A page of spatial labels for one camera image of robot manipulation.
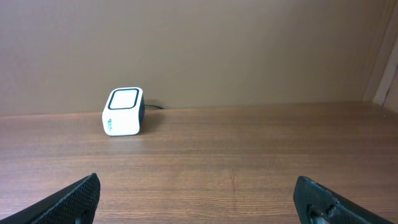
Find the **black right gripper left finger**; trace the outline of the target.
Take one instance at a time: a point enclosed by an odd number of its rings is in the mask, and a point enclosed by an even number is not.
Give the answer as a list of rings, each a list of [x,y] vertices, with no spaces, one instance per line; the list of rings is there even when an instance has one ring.
[[[2,224],[92,224],[101,184],[92,173],[45,199],[1,220]]]

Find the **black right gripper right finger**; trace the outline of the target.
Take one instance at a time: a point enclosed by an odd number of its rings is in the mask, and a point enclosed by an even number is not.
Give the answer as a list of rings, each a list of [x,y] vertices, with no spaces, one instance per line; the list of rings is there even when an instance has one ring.
[[[298,177],[293,199],[301,223],[392,224],[306,176]]]

